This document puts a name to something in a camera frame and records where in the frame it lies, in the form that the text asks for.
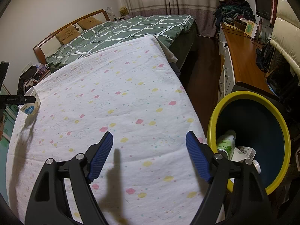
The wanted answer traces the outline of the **green drink carton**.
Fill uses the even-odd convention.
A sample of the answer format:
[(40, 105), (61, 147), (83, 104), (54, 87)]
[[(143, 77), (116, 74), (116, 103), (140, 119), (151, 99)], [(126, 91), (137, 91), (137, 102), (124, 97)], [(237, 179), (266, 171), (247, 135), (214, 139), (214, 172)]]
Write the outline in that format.
[(227, 160), (231, 160), (236, 141), (236, 133), (232, 130), (220, 136), (217, 140), (217, 151)]

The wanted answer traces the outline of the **yellow rim trash bin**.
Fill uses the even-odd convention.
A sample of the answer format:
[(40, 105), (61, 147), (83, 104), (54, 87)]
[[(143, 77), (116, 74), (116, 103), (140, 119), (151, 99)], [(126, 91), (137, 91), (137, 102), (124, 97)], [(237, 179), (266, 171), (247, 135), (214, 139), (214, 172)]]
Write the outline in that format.
[(291, 156), (287, 124), (276, 106), (257, 93), (241, 90), (228, 94), (214, 108), (208, 124), (207, 143), (217, 152), (217, 139), (236, 133), (236, 145), (255, 150), (267, 194), (284, 179)]

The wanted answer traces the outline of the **clothes pile on nightstand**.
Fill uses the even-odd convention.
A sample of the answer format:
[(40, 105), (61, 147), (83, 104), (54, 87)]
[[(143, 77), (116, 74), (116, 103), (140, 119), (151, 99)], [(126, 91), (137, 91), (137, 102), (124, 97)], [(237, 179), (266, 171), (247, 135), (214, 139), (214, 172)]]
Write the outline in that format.
[(43, 64), (40, 66), (31, 66), (19, 78), (17, 95), (25, 95), (31, 87), (40, 83), (50, 74), (51, 72)]

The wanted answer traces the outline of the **pink milk carton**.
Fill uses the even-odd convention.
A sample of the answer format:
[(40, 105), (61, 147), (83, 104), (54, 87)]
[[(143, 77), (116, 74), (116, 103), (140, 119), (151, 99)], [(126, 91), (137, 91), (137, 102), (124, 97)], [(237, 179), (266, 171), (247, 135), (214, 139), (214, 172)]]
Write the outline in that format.
[(255, 157), (256, 151), (250, 147), (235, 147), (231, 160), (236, 162), (241, 162), (245, 159), (253, 160)]

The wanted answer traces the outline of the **wooden headboard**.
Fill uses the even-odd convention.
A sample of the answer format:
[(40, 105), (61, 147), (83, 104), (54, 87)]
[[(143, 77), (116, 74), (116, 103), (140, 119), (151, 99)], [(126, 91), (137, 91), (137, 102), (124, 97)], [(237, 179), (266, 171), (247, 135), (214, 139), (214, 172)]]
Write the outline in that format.
[(60, 29), (55, 30), (33, 48), (38, 62), (43, 65), (47, 64), (46, 57), (54, 54), (61, 46), (67, 45), (79, 37), (86, 28), (80, 24), (86, 26), (87, 21), (91, 20), (91, 17), (100, 22), (110, 21), (108, 13), (104, 9), (101, 9), (77, 18)]

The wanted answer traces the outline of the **white floral tablecloth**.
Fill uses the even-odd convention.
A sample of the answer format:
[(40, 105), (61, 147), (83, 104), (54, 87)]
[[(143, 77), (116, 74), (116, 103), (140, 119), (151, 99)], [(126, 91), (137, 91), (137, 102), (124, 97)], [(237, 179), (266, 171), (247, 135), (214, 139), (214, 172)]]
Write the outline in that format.
[(9, 205), (24, 220), (48, 158), (66, 161), (113, 134), (91, 190), (110, 224), (190, 224), (207, 190), (185, 137), (205, 135), (153, 36), (107, 47), (64, 66), (36, 86), (40, 107), (19, 112), (6, 163)]

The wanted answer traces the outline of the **left brown pillow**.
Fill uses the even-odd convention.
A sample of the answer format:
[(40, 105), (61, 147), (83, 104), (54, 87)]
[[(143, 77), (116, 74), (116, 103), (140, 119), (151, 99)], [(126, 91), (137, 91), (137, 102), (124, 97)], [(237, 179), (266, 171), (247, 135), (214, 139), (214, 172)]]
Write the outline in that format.
[(70, 25), (56, 34), (56, 38), (59, 40), (61, 45), (67, 45), (75, 38), (80, 36), (80, 32), (75, 29), (73, 25)]

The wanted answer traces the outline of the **brown pillow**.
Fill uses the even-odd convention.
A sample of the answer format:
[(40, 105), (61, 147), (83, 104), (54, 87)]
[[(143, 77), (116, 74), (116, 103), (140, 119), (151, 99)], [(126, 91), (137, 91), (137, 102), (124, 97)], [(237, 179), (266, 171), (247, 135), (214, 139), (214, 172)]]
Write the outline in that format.
[(70, 25), (56, 34), (56, 38), (59, 40), (61, 45), (67, 45), (75, 38), (80, 36), (80, 32), (75, 29), (73, 25)]
[(87, 17), (85, 19), (80, 20), (77, 22), (77, 24), (83, 29), (83, 30), (89, 30), (95, 26), (98, 26), (102, 24), (103, 22), (94, 18), (93, 16)]

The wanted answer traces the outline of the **wooden desk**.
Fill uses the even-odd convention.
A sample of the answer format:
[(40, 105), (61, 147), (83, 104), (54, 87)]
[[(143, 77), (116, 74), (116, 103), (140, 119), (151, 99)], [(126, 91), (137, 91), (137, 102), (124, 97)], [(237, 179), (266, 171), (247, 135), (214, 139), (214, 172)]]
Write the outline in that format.
[(268, 84), (265, 73), (256, 65), (256, 49), (260, 46), (243, 31), (220, 24), (219, 54), (221, 76), (218, 85), (218, 102), (238, 90), (258, 93), (272, 103), (278, 99)]

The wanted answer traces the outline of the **right brown pillow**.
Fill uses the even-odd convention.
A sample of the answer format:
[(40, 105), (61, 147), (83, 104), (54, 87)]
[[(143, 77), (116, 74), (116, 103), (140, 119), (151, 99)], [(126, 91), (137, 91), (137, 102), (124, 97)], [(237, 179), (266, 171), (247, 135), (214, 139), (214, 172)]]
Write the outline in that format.
[(98, 26), (102, 24), (103, 22), (94, 18), (93, 16), (87, 17), (85, 19), (80, 20), (77, 22), (77, 24), (83, 29), (83, 30), (89, 30), (95, 26)]

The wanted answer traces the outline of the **bed with green plaid duvet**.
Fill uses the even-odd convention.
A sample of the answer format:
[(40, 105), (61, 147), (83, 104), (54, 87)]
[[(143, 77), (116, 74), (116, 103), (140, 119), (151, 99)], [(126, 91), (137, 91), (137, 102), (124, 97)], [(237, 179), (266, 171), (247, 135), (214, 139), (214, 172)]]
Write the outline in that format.
[(55, 72), (106, 47), (143, 36), (155, 36), (177, 58), (176, 66), (180, 70), (197, 34), (198, 26), (191, 15), (135, 16), (119, 22), (104, 22), (83, 31), (80, 36), (46, 57), (46, 63)]

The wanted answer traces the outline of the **cream puffer jacket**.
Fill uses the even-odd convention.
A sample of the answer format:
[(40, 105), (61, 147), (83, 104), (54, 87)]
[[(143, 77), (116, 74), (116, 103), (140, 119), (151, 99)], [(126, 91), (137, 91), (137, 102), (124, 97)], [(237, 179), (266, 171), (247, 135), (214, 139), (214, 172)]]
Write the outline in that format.
[(287, 0), (273, 0), (271, 45), (284, 56), (299, 76), (299, 19)]

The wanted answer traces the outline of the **dark clothes pile on desk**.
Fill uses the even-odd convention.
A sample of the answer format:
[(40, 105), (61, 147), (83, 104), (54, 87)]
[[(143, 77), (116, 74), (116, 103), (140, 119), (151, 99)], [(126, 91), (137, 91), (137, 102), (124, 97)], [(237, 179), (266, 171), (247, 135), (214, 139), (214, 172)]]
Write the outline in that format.
[(218, 27), (221, 22), (233, 25), (234, 20), (244, 18), (255, 22), (255, 15), (246, 0), (224, 0), (219, 1), (219, 5), (214, 12), (215, 26)]

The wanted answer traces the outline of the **tissue box on far nightstand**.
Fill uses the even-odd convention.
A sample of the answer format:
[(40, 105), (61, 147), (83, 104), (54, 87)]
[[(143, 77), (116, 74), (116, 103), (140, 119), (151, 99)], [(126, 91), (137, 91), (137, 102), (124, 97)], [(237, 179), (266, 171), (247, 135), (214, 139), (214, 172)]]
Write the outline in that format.
[(126, 7), (121, 7), (119, 9), (119, 13), (120, 13), (121, 17), (125, 17), (125, 16), (129, 15), (128, 9)]

